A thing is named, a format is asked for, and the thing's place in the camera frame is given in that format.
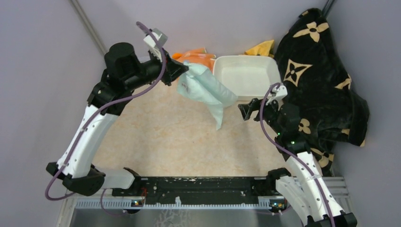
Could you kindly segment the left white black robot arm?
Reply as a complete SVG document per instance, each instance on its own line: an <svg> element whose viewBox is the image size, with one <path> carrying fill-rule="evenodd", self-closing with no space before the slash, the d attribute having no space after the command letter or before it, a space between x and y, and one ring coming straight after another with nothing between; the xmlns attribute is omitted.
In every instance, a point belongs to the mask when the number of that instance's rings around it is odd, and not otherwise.
<svg viewBox="0 0 401 227"><path fill-rule="evenodd" d="M136 172L126 167L96 167L93 158L110 127L136 97L136 89L151 89L158 82L170 86L188 67L166 51L160 57L151 55L148 61L140 62L129 43L112 45L104 59L106 68L87 99L72 142L58 161L48 163L46 171L53 179L60 179L70 195L91 196L99 190L118 189L135 196L142 189Z"/></svg>

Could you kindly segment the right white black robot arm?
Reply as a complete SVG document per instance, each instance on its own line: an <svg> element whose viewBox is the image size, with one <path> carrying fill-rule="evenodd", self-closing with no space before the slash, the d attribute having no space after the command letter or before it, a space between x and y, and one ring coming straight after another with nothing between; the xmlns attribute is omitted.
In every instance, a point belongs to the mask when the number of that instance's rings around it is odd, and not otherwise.
<svg viewBox="0 0 401 227"><path fill-rule="evenodd" d="M305 227L355 227L357 219L339 205L315 164L312 149L299 132L300 111L296 105L279 106L276 100L267 103L254 98L247 104L239 104L242 118L249 120L257 111L255 121L266 132L266 122L277 134L267 139L282 154L289 169L281 168L268 173L267 191L281 194L297 213Z"/></svg>

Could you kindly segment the light mint green towel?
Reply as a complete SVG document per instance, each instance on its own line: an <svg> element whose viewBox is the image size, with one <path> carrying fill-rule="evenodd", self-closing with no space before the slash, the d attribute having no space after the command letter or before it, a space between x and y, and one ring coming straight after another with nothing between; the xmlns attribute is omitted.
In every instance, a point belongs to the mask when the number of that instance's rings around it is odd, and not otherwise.
<svg viewBox="0 0 401 227"><path fill-rule="evenodd" d="M188 61L183 64L188 67L188 71L179 77L177 92L188 99L204 103L216 121L216 130L219 130L223 123L224 109L233 105L238 96L224 86L208 67Z"/></svg>

